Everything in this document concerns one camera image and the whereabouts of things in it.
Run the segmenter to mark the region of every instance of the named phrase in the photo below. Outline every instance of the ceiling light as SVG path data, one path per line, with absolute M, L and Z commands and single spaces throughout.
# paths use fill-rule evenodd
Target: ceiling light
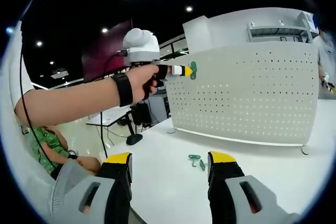
M 12 34 L 14 32 L 14 29 L 12 27 L 7 27 L 6 28 L 6 33 L 7 34 Z

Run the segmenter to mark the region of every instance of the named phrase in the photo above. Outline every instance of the green object on floor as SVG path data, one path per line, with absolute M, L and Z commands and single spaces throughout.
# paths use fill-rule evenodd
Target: green object on floor
M 196 73 L 197 73 L 197 65 L 195 61 L 192 61 L 189 65 L 193 73 L 190 75 L 190 79 L 195 80 L 196 79 Z
M 205 170 L 205 164 L 201 159 L 199 160 L 199 166 L 202 168 L 202 170 Z
M 201 156 L 193 155 L 193 154 L 188 155 L 188 157 L 193 161 L 193 164 L 192 164 L 193 167 L 196 167 L 196 165 L 194 165 L 195 161 L 201 158 Z

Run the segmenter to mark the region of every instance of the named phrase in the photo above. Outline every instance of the white floor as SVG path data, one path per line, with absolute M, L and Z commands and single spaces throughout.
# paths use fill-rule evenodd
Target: white floor
M 99 153 L 103 152 L 103 146 L 100 139 L 100 127 L 86 125 L 89 119 L 82 118 L 70 123 L 61 124 L 58 129 L 68 141 L 69 149 L 78 151 L 81 156 L 94 156 L 100 161 Z M 138 133 L 141 131 L 141 126 L 137 126 Z M 113 147 L 113 145 L 126 141 L 126 137 L 130 135 L 130 131 L 126 126 L 119 126 L 114 124 L 109 127 L 109 131 L 119 136 L 108 133 L 103 127 L 103 140 L 106 149 Z

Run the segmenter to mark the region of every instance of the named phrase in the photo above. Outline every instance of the red screen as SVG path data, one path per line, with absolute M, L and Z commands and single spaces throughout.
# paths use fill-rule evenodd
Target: red screen
M 85 49 L 82 55 L 84 82 L 97 80 L 124 67 L 124 57 L 117 55 L 123 49 L 122 42 L 129 30 L 132 29 L 130 20 L 120 23 Z

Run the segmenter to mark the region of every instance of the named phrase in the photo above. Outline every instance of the perforated partition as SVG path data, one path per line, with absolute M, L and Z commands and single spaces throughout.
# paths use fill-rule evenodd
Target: perforated partition
M 302 145 L 309 140 L 318 99 L 312 44 L 260 42 L 179 57 L 197 64 L 196 79 L 166 83 L 174 127 L 257 144 Z

